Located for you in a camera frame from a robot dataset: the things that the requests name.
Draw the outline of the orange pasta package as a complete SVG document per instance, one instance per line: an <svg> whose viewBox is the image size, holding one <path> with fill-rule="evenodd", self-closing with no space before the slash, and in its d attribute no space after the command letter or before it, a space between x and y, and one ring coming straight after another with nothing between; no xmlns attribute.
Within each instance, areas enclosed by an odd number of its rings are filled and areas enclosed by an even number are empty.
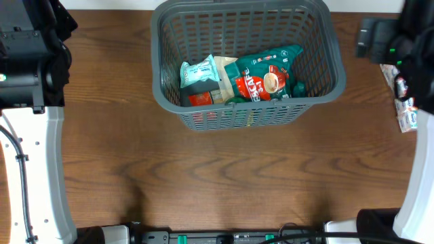
<svg viewBox="0 0 434 244"><path fill-rule="evenodd" d="M216 89L191 95L189 96L189 102L191 106L205 106L211 104L222 104L224 100L220 90Z"/></svg>

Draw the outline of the green lid jar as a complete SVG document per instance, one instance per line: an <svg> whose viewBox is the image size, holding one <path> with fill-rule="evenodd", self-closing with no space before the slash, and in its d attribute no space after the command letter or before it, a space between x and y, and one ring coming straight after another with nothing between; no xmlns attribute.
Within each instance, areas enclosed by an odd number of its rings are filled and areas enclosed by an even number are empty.
<svg viewBox="0 0 434 244"><path fill-rule="evenodd" d="M249 102L250 100L248 98L244 98L244 97L233 97L233 98L229 98L225 104L226 105L230 105L230 104L240 104L240 103L246 103Z"/></svg>

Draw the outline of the beige paper pouch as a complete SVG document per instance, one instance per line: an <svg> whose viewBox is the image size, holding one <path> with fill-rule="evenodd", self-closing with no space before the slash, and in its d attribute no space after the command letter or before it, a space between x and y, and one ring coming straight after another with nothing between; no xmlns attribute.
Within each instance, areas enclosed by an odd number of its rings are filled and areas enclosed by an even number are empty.
<svg viewBox="0 0 434 244"><path fill-rule="evenodd" d="M230 79L224 67L228 64L234 63L236 60L237 58L232 58L232 57L214 56L214 61L216 63L218 76L220 78L218 84L224 102L227 102L230 98L233 98L235 96Z"/></svg>

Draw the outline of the light blue wipes packet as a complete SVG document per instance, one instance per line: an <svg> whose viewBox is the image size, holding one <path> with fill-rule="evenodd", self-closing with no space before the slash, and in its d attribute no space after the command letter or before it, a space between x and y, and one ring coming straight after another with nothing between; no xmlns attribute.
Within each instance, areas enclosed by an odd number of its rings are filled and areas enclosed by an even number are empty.
<svg viewBox="0 0 434 244"><path fill-rule="evenodd" d="M218 69L213 55L209 55L202 62L190 65L183 62L180 67L180 87L185 88L199 81L219 82Z"/></svg>

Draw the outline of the green coffee bag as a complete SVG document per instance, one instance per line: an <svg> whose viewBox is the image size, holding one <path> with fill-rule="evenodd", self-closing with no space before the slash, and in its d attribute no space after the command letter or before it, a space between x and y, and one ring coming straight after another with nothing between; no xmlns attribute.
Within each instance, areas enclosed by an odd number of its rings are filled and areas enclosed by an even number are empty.
<svg viewBox="0 0 434 244"><path fill-rule="evenodd" d="M296 84L292 65L302 52L299 45L276 47L225 65L234 95L249 102L291 98Z"/></svg>

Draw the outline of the tissue pack multipack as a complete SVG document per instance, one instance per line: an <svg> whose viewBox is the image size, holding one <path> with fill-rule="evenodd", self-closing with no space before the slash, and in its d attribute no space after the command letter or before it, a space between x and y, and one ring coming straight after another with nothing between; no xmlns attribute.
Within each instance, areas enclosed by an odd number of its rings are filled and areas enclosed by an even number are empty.
<svg viewBox="0 0 434 244"><path fill-rule="evenodd" d="M417 108L414 98L407 95L408 86L396 66L381 64L380 69L394 95L397 120L402 133L417 130Z"/></svg>

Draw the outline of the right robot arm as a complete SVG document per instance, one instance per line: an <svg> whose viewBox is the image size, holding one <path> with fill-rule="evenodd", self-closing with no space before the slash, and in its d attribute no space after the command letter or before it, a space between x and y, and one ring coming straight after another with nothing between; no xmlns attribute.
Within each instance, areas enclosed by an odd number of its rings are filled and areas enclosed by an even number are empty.
<svg viewBox="0 0 434 244"><path fill-rule="evenodd" d="M397 19L366 18L356 54L397 70L395 103L402 131L415 131L410 179L399 208L362 209L350 220L330 221L320 243L433 242L433 2L405 1Z"/></svg>

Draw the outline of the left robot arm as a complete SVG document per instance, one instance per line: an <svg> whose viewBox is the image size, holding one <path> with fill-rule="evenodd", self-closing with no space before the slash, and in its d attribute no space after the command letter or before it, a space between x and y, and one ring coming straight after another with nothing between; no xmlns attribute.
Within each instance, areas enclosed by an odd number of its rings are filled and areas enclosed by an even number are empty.
<svg viewBox="0 0 434 244"><path fill-rule="evenodd" d="M64 86L77 23L59 1L1 2L1 150L11 243L129 243L127 226L77 228L62 164Z"/></svg>

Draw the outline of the grey plastic basket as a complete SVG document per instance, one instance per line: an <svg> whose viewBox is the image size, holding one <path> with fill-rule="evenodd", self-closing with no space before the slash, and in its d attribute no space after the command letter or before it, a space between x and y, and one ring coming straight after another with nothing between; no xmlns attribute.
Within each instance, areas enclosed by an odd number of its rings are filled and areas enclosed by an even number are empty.
<svg viewBox="0 0 434 244"><path fill-rule="evenodd" d="M183 62L291 44L302 48L291 70L306 85L305 97L187 106ZM337 99L347 82L330 11L318 0L166 1L152 15L151 58L156 102L195 131L291 123L312 105Z"/></svg>

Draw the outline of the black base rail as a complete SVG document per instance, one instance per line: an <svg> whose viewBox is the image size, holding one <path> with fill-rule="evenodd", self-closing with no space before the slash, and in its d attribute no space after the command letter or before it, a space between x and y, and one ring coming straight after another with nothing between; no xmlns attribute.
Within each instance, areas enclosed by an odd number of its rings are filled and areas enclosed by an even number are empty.
<svg viewBox="0 0 434 244"><path fill-rule="evenodd" d="M289 228L277 231L249 231L249 232L168 232L148 231L132 234L129 243L138 244L248 244L261 243L289 235L308 235L307 238L287 239L278 243L384 243L356 238L325 238L316 237L315 232Z"/></svg>

